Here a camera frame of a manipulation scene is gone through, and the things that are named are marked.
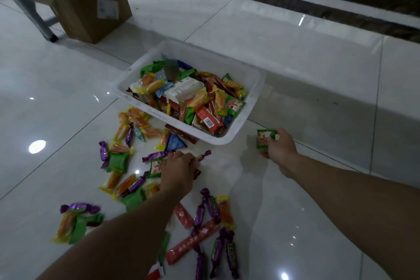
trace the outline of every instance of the white plastic bin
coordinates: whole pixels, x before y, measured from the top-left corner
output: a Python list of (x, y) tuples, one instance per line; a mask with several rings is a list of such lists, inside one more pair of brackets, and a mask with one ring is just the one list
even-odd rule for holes
[[(146, 65), (150, 65), (153, 61), (162, 60), (161, 54), (169, 58), (181, 60), (198, 71), (208, 71), (215, 73), (222, 78), (226, 73), (232, 77), (234, 81), (243, 84), (248, 90), (245, 98), (246, 104), (242, 108), (239, 115), (231, 123), (230, 127), (219, 137), (207, 134), (191, 125), (180, 122), (177, 119), (162, 113), (147, 104), (133, 98), (131, 93), (126, 92), (130, 84), (140, 78), (140, 70)], [(139, 109), (149, 113), (150, 115), (165, 121), (166, 123), (180, 129), (188, 134), (204, 140), (212, 145), (225, 145), (232, 141), (239, 132), (245, 120), (251, 113), (258, 97), (263, 90), (265, 82), (265, 72), (255, 66), (245, 64), (238, 60), (228, 58), (226, 56), (216, 54), (214, 52), (187, 44), (181, 41), (165, 40), (150, 49), (140, 59), (123, 73), (115, 83), (113, 90), (116, 95)]]

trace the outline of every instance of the white label on box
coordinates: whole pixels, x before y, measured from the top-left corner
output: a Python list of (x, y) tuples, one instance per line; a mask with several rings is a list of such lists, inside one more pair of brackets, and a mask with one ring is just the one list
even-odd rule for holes
[(98, 18), (99, 19), (117, 19), (120, 17), (120, 8), (118, 1), (98, 0)]

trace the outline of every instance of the person's right arm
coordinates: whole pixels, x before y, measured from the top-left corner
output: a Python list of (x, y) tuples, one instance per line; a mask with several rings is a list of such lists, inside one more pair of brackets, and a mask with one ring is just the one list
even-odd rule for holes
[(420, 189), (342, 170), (297, 153), (284, 129), (263, 155), (394, 280), (420, 279)]

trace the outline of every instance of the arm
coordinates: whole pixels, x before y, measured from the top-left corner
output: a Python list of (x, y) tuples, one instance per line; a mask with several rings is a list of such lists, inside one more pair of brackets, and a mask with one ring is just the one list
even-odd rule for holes
[(284, 129), (263, 155), (279, 165), (337, 228), (395, 280), (420, 279), (420, 190), (341, 170), (297, 153)]
[(141, 206), (105, 222), (57, 259), (37, 280), (144, 279), (175, 206), (191, 191), (196, 162), (177, 151), (162, 167), (160, 191)]

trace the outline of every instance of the barcode label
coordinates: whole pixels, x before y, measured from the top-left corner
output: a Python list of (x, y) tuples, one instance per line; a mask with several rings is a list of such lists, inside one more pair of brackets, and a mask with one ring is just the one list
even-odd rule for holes
[(203, 120), (204, 123), (206, 123), (208, 128), (212, 128), (214, 126), (213, 122), (210, 121), (210, 119), (207, 117)]

